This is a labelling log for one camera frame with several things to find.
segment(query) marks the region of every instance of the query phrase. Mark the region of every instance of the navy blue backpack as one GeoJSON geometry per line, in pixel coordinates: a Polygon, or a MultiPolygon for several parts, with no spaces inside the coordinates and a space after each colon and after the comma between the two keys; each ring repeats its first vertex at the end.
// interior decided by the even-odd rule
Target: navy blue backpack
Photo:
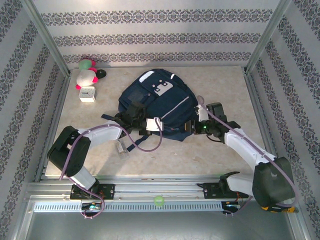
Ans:
{"type": "MultiPolygon", "coordinates": [[[[164,69],[152,69],[138,77],[119,98],[119,112],[127,110],[132,102],[146,107],[150,118],[160,118],[164,125],[163,137],[182,142],[190,136],[185,123],[196,119],[198,101],[190,88],[177,75],[164,69]]],[[[147,136],[136,141],[136,144],[147,136]]]]}

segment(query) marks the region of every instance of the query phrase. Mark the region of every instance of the black plush ear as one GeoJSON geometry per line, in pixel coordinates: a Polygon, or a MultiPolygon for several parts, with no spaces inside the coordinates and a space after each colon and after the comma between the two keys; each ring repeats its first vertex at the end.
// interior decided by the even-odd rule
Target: black plush ear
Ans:
{"type": "Polygon", "coordinates": [[[96,71],[95,75],[98,79],[102,79],[107,75],[107,73],[105,70],[99,69],[96,71]]]}

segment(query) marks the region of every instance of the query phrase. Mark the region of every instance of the patterned wallpaper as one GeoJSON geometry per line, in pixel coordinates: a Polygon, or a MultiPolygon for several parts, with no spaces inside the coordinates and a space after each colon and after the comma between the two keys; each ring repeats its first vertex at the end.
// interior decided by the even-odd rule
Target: patterned wallpaper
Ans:
{"type": "Polygon", "coordinates": [[[0,240],[35,179],[64,76],[18,0],[0,3],[0,240]]]}
{"type": "Polygon", "coordinates": [[[276,152],[290,159],[311,239],[320,239],[319,9],[293,0],[251,73],[276,152]]]}
{"type": "Polygon", "coordinates": [[[70,69],[245,66],[279,0],[34,0],[70,69]]]}

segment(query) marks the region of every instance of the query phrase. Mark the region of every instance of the backpack strap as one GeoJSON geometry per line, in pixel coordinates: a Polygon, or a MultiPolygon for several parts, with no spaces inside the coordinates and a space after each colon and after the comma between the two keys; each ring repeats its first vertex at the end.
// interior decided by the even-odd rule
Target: backpack strap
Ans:
{"type": "Polygon", "coordinates": [[[114,117],[107,115],[107,114],[102,114],[101,118],[106,119],[106,120],[112,120],[114,117]]]}
{"type": "MultiPolygon", "coordinates": [[[[134,143],[139,145],[140,143],[142,143],[143,141],[147,140],[149,136],[143,136],[140,139],[138,139],[137,141],[135,141],[134,143]]],[[[128,152],[131,152],[136,146],[131,144],[130,146],[128,146],[126,149],[128,150],[128,152]]]]}

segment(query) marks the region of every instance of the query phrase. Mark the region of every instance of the white patch on backpack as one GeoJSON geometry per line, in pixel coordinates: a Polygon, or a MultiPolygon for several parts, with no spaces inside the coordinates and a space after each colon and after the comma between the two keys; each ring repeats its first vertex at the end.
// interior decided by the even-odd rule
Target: white patch on backpack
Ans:
{"type": "Polygon", "coordinates": [[[158,94],[159,96],[161,96],[162,94],[164,94],[166,91],[168,91],[172,87],[173,87],[173,85],[170,82],[165,81],[164,83],[156,86],[156,89],[154,90],[154,92],[156,94],[158,94]]]}
{"type": "Polygon", "coordinates": [[[146,72],[144,75],[142,75],[142,76],[140,77],[139,82],[140,82],[140,83],[143,83],[144,80],[146,80],[148,77],[150,77],[151,74],[153,74],[153,73],[154,73],[154,71],[148,71],[148,72],[146,72]]]}

